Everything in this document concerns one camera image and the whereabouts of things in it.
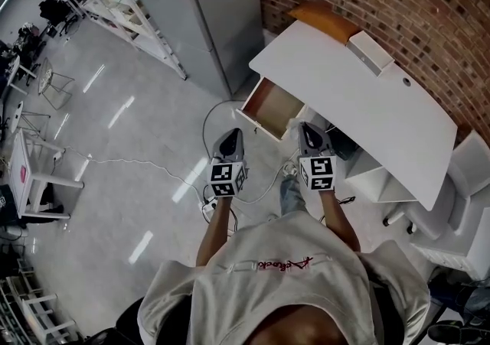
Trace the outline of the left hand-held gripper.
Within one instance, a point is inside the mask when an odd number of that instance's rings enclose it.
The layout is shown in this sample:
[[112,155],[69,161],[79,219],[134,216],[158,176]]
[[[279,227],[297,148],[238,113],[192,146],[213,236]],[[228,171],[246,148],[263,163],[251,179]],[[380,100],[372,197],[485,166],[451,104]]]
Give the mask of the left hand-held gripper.
[[223,134],[211,152],[208,183],[215,197],[235,197],[247,179],[243,132],[239,128]]

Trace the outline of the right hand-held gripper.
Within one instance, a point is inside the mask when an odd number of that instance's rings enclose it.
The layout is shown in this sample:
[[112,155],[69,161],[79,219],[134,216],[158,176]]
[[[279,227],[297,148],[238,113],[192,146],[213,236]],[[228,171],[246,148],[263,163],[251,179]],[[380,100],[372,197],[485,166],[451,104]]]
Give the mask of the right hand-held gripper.
[[299,173],[309,190],[334,190],[337,157],[327,132],[310,122],[300,122]]

